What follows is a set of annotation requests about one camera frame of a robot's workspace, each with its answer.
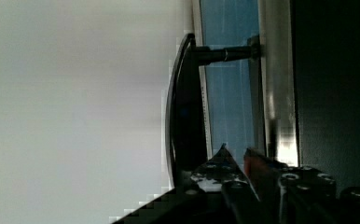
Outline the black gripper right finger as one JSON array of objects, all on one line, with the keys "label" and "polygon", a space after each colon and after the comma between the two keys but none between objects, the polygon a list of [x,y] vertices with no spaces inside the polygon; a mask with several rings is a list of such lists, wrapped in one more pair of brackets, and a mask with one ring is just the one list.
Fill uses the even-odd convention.
[{"label": "black gripper right finger", "polygon": [[243,170],[251,182],[264,209],[273,218],[279,217],[281,170],[288,165],[266,157],[254,148],[248,148],[243,155]]}]

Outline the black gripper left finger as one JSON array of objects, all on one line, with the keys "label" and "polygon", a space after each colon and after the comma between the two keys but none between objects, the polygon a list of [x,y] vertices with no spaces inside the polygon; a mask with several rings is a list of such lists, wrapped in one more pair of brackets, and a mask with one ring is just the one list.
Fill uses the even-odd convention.
[{"label": "black gripper left finger", "polygon": [[189,195],[220,195],[222,187],[227,183],[248,185],[248,177],[240,169],[238,163],[228,150],[226,144],[213,157],[191,172]]}]

